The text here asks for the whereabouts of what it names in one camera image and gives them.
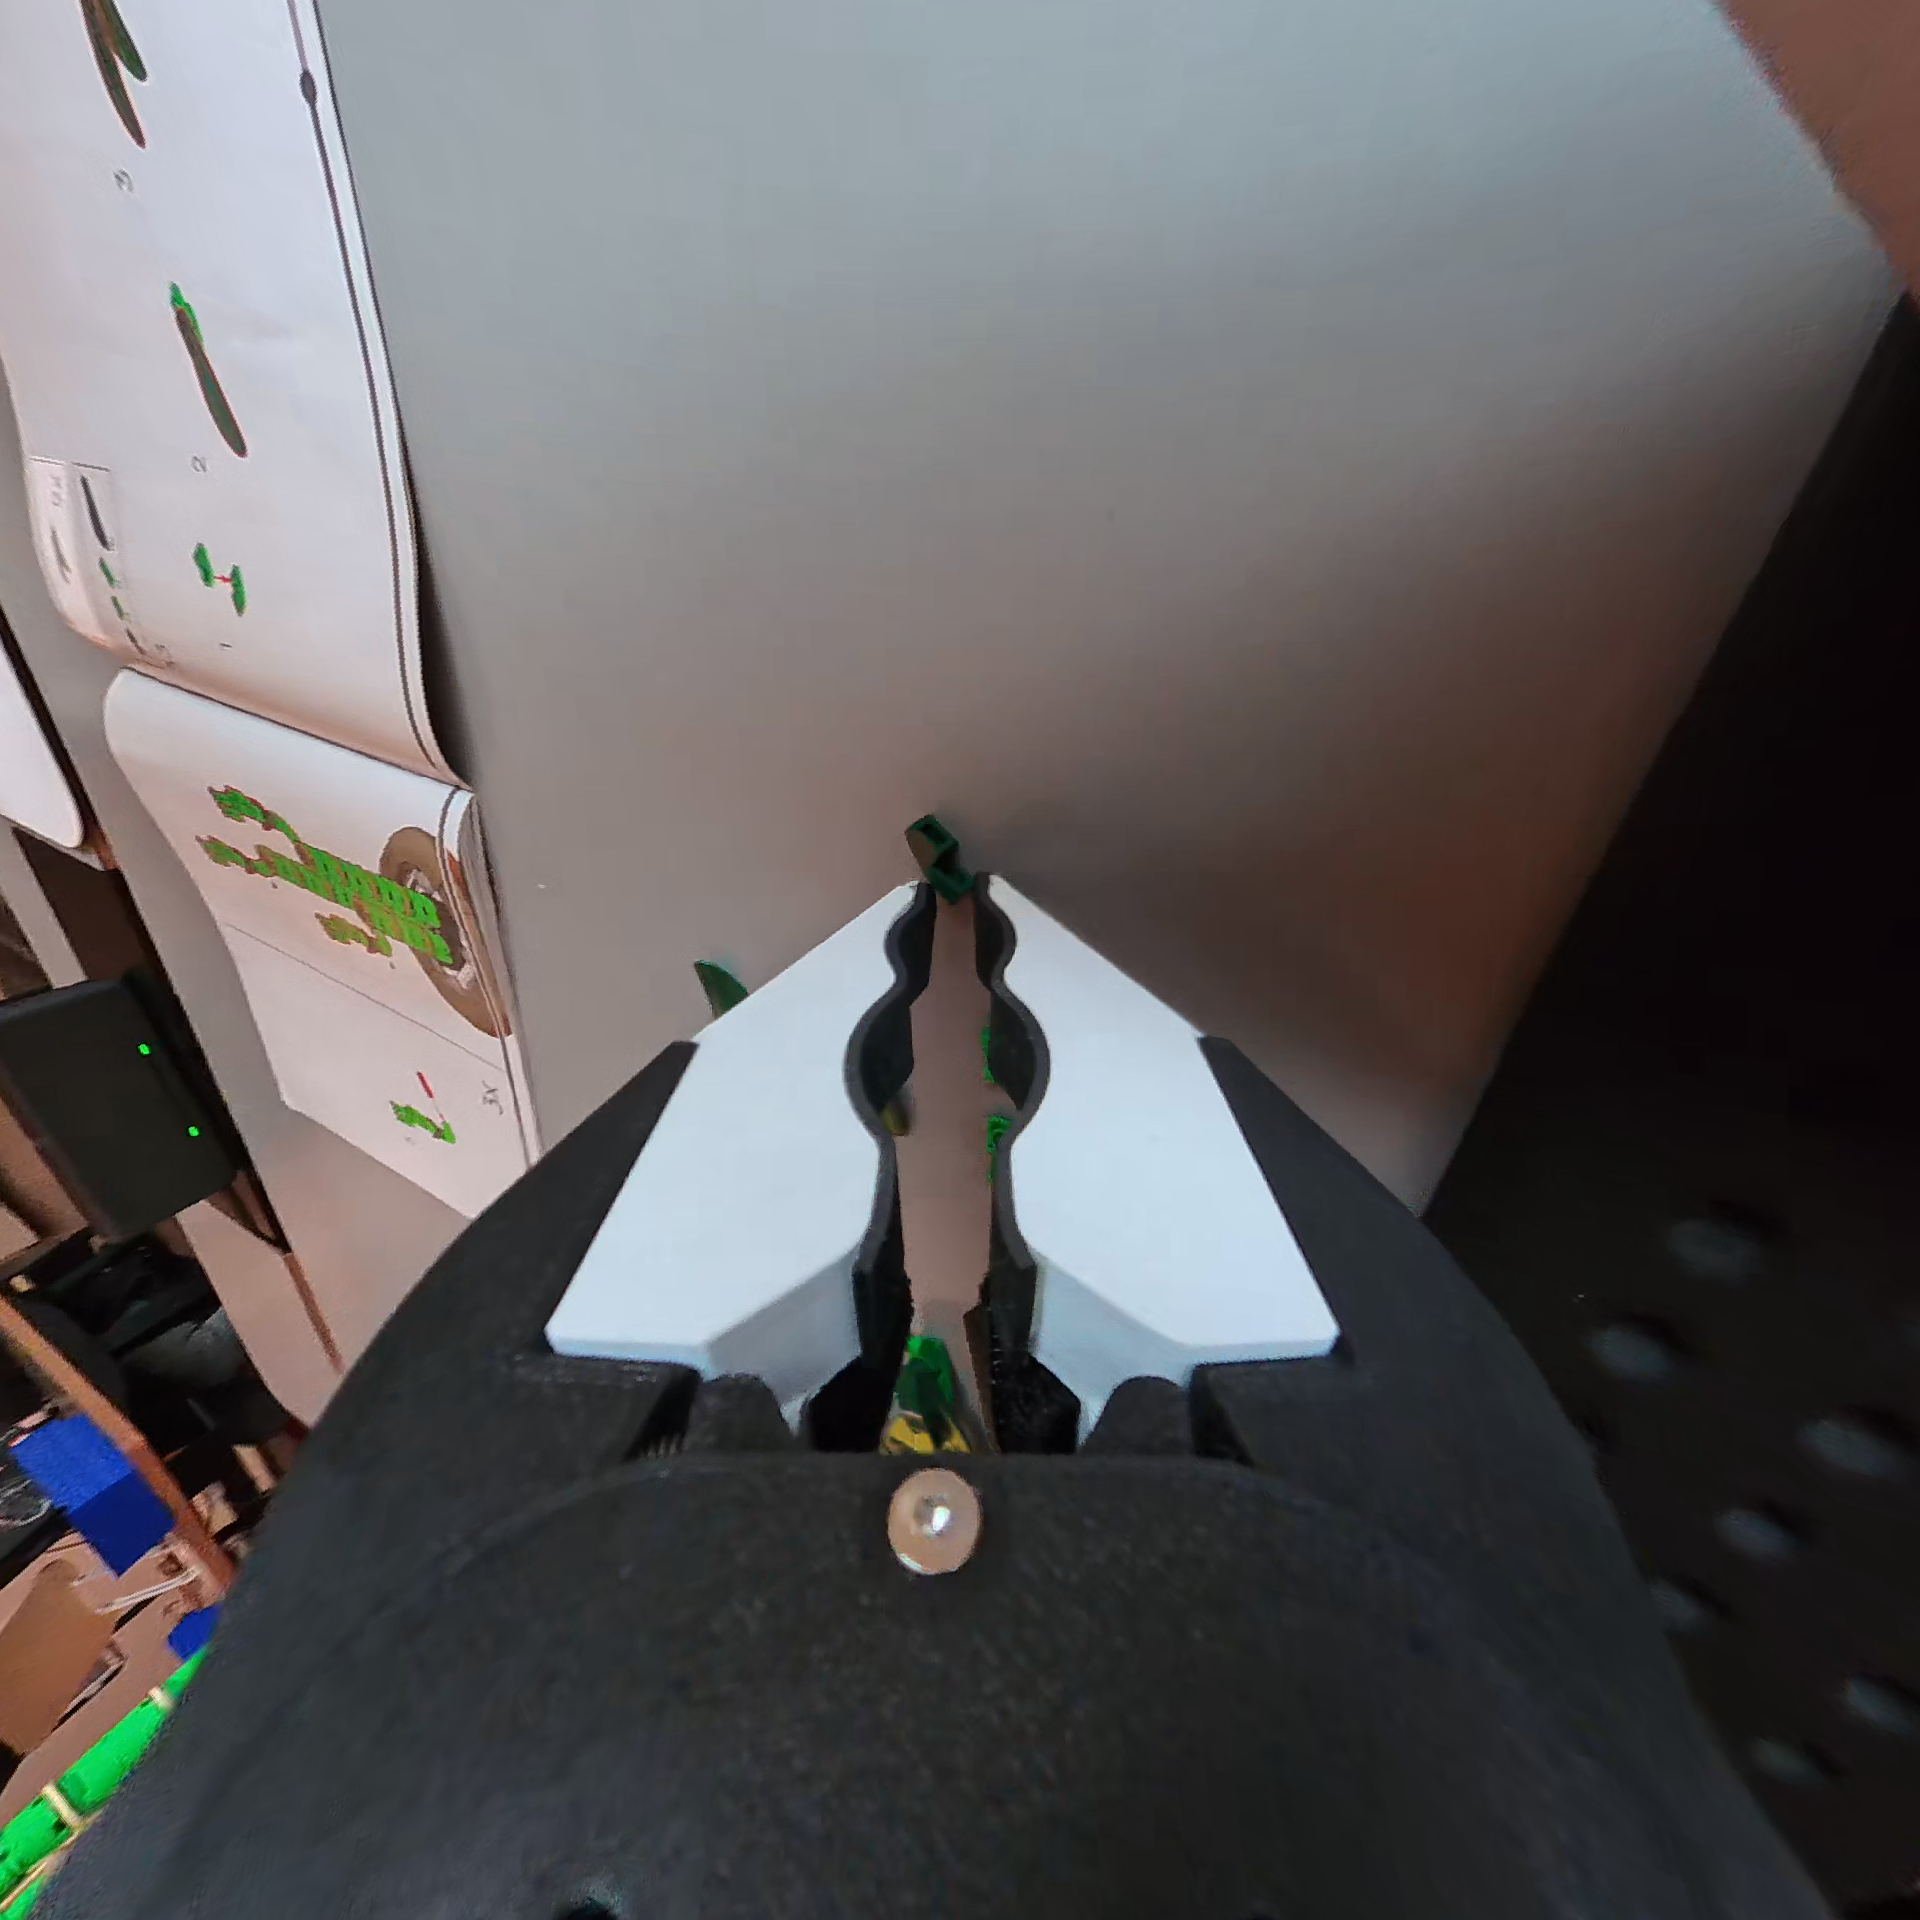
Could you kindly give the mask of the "lego instruction booklet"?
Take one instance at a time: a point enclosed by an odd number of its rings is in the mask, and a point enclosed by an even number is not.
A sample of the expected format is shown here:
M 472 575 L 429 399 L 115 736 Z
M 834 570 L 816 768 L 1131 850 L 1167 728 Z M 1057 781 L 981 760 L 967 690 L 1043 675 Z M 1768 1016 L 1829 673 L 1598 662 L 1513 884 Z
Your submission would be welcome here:
M 463 1217 L 539 1152 L 315 4 L 2 7 L 4 372 L 107 752 L 281 1101 Z

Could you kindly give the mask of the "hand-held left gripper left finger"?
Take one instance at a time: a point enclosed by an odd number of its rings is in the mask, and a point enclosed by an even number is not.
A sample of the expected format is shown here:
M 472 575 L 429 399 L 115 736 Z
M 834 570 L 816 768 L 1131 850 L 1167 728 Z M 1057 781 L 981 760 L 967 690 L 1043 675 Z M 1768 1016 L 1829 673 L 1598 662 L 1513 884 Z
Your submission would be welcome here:
M 708 1022 L 552 1310 L 573 1360 L 751 1378 L 794 1428 L 877 1428 L 913 1303 L 897 1137 L 937 895 L 899 884 Z

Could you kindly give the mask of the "person's right forearm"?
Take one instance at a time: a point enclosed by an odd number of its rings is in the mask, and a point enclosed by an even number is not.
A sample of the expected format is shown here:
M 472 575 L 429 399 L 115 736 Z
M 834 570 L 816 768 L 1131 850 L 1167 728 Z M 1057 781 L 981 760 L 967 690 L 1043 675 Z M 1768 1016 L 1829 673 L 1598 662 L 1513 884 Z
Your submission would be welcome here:
M 1917 1 L 1719 1 L 1840 193 L 1917 296 Z

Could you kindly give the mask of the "black box with green lights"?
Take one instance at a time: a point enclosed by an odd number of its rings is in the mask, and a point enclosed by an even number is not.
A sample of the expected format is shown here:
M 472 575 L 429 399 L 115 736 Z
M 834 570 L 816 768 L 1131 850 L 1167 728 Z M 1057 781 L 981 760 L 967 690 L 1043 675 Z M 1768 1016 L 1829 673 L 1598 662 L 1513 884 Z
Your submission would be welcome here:
M 241 1174 L 138 973 L 4 1000 L 2 1090 L 96 1235 L 141 1235 Z

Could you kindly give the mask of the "large blue block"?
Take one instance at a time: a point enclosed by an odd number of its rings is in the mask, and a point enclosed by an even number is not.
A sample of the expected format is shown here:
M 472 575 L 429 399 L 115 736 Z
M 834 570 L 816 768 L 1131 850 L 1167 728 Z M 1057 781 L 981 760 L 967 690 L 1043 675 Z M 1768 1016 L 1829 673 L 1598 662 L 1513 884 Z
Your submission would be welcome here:
M 169 1507 L 81 1411 L 11 1433 L 7 1455 L 112 1573 L 130 1571 L 171 1535 Z

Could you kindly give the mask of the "bright green lego pieces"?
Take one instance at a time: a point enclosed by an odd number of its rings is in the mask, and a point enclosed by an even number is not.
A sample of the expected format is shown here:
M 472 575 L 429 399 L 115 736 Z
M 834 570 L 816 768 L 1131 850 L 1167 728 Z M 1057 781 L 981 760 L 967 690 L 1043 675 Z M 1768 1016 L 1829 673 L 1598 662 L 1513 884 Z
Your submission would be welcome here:
M 2 1916 L 28 1916 L 83 1830 L 152 1749 L 201 1667 L 203 1650 L 114 1721 L 63 1772 L 35 1789 L 2 1827 Z

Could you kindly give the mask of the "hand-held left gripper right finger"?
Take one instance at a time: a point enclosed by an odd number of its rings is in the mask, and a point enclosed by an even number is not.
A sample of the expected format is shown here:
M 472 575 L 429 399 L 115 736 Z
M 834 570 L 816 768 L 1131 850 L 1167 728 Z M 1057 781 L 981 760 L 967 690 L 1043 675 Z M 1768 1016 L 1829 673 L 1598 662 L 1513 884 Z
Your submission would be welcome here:
M 1082 1448 L 1135 1379 L 1318 1361 L 1340 1325 L 1201 1029 L 1006 876 L 973 887 L 1000 1099 L 980 1283 L 994 1441 Z

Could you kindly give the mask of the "black perforated board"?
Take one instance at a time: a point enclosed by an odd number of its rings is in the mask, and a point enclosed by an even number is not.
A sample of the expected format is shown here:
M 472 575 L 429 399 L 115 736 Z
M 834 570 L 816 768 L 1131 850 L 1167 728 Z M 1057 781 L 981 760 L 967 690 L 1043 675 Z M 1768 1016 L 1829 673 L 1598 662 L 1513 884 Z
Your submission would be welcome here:
M 1822 1896 L 1915 1916 L 1915 299 L 1425 1221 L 1584 1433 L 1700 1711 Z

